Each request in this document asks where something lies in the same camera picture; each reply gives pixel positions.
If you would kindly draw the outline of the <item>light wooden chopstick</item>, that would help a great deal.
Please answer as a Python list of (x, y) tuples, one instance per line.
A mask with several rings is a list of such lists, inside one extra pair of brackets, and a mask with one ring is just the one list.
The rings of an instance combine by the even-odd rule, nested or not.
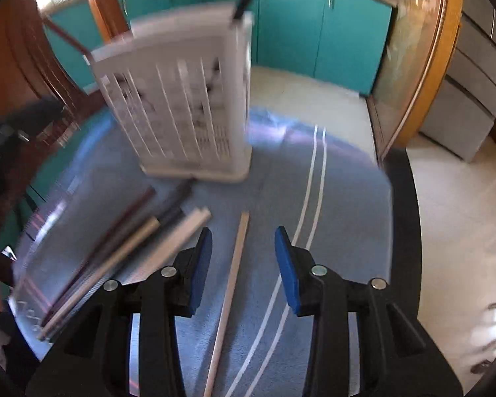
[(248, 211), (243, 211), (241, 213), (239, 226), (236, 234), (236, 239), (234, 243), (234, 252), (232, 255), (232, 262), (227, 279), (227, 287), (223, 299), (223, 305), (221, 308), (219, 316), (219, 325), (217, 329), (217, 334), (214, 341), (213, 352), (211, 354), (211, 359), (209, 363), (209, 371), (206, 378), (205, 389), (203, 392), (204, 397), (212, 396), (215, 380), (217, 377), (217, 372), (219, 369), (220, 356), (225, 340), (228, 318), (231, 312), (231, 306), (233, 303), (234, 291), (237, 281), (237, 276), (239, 273), (240, 263), (243, 255), (243, 247), (246, 239), (246, 233), (248, 230), (250, 214)]

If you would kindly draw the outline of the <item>reddish brown chopstick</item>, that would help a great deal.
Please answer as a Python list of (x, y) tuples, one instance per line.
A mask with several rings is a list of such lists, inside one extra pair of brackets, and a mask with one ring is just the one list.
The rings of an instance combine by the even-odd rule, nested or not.
[(64, 288), (59, 293), (54, 303), (49, 307), (44, 318), (41, 320), (41, 326), (47, 325), (51, 317), (56, 313), (57, 308), (64, 301), (64, 296), (71, 290), (77, 283), (78, 279), (90, 267), (90, 264), (98, 257), (97, 252), (102, 250), (110, 239), (121, 229), (127, 220), (129, 220), (142, 206), (146, 204), (156, 194), (156, 190), (149, 186), (147, 190), (140, 195), (131, 205), (129, 205), (118, 219), (110, 226), (110, 228), (102, 235), (101, 239), (97, 241), (95, 246), (91, 249), (86, 259), (81, 263), (80, 267), (72, 274)]

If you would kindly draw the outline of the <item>white textured chopstick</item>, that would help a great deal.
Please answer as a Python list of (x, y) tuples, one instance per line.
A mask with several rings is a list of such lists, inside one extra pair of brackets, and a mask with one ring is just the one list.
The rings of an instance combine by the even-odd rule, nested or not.
[(52, 328), (91, 290), (91, 288), (107, 275), (116, 265), (121, 263), (142, 242), (149, 238), (160, 227), (157, 217), (149, 218), (138, 230), (126, 239), (111, 256), (105, 260), (88, 278), (81, 283), (75, 292), (62, 304), (37, 335), (38, 340), (44, 340)]
[(195, 208), (182, 220), (139, 266), (122, 281), (123, 285), (142, 282), (152, 273), (169, 264), (190, 238), (210, 219), (208, 207)]

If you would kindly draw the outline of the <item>teal kitchen cabinets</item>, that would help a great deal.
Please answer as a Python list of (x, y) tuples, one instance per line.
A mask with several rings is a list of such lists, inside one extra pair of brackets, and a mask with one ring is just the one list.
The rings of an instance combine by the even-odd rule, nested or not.
[[(237, 0), (120, 0), (127, 21), (179, 6)], [(253, 0), (252, 61), (367, 96), (395, 12), (384, 0)]]

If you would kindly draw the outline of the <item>blue striped table cloth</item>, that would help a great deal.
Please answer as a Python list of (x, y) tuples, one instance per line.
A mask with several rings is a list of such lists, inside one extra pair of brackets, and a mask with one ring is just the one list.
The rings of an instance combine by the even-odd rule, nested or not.
[[(279, 283), (274, 233), (341, 277), (366, 283), (392, 267), (391, 185), (361, 150), (317, 126), (253, 110), (251, 168), (239, 184), (198, 182), (182, 209), (210, 211), (213, 253), (203, 299), (191, 319), (178, 319), (186, 392), (204, 392), (241, 214), (249, 227), (213, 388), (216, 396), (299, 396), (304, 388), (312, 321), (288, 309)], [(172, 179), (144, 175), (112, 114), (103, 111), (51, 158), (32, 183), (38, 211), (20, 240), (10, 306), (38, 359), (44, 313), (110, 226), (149, 187), (157, 214)]]

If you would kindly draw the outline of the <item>carved wooden chair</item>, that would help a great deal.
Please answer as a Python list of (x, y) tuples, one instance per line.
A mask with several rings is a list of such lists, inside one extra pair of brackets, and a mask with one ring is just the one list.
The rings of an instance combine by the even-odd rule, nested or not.
[(35, 0), (0, 0), (0, 119), (41, 99), (64, 106), (35, 140), (20, 144), (8, 166), (0, 188), (0, 231), (38, 169), (105, 104), (100, 92), (83, 91), (66, 73), (45, 35), (45, 22)]

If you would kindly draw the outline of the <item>grey refrigerator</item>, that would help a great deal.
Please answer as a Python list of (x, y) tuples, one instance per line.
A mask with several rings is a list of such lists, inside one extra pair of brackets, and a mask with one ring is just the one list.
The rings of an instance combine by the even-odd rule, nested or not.
[(463, 0), (456, 47), (420, 133), (473, 160), (496, 122), (496, 8)]

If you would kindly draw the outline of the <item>white plastic utensil basket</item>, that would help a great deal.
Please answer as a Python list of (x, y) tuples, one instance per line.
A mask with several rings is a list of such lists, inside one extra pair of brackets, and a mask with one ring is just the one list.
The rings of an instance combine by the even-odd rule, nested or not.
[(247, 177), (253, 14), (235, 12), (215, 2), (141, 17), (86, 57), (150, 177)]

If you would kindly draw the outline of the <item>wooden glass door frame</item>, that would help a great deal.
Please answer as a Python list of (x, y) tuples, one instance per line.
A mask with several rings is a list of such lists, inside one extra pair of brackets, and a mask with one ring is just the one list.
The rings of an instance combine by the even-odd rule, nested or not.
[(418, 133), (439, 90), (459, 34), (463, 0), (390, 0), (387, 44), (366, 99), (376, 158)]

